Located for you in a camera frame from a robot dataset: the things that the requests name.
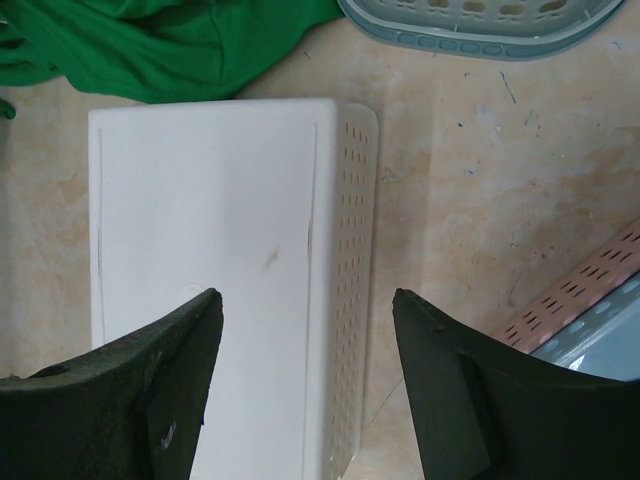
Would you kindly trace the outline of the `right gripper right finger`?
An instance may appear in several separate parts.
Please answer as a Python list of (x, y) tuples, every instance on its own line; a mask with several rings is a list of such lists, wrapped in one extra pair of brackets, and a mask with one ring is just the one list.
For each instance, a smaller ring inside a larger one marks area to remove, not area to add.
[(393, 319), (428, 479), (635, 479), (639, 384), (562, 368), (399, 289)]

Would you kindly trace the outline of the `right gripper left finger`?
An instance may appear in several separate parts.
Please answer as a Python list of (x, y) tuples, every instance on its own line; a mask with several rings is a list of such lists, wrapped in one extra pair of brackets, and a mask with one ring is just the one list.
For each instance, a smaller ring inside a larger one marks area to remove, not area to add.
[(222, 330), (208, 289), (84, 355), (3, 378), (2, 478), (189, 478)]

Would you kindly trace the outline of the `white perforated tray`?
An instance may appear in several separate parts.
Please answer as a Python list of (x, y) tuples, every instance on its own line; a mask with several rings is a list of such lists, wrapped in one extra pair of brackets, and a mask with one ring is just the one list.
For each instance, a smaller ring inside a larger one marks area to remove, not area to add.
[(332, 98), (90, 113), (93, 346), (222, 297), (193, 478), (340, 479), (357, 455), (378, 133)]

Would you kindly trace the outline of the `light blue perforated basket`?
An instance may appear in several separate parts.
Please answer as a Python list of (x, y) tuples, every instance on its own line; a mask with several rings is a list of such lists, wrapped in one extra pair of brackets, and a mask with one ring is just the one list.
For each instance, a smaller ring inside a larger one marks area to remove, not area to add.
[(623, 0), (339, 0), (372, 38), (432, 53), (503, 61), (555, 55), (585, 40)]

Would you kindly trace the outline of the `blue grey perforated tray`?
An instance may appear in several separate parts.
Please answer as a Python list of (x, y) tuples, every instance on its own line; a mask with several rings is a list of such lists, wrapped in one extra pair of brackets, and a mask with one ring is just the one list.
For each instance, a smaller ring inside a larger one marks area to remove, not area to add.
[(588, 375), (637, 380), (639, 285), (639, 275), (634, 274), (537, 348), (532, 356)]

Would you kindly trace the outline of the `pink perforated tray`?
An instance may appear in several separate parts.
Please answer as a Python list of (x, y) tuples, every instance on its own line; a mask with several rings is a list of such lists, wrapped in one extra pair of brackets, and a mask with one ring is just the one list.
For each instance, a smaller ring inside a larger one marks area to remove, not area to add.
[(492, 334), (530, 354), (639, 271), (634, 221)]

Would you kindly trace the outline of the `green cloth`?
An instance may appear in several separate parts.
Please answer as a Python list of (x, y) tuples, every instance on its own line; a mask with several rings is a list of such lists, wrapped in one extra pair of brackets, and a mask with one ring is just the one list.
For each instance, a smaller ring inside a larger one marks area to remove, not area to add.
[(146, 104), (224, 100), (342, 15), (335, 1), (4, 1), (1, 84), (64, 77)]

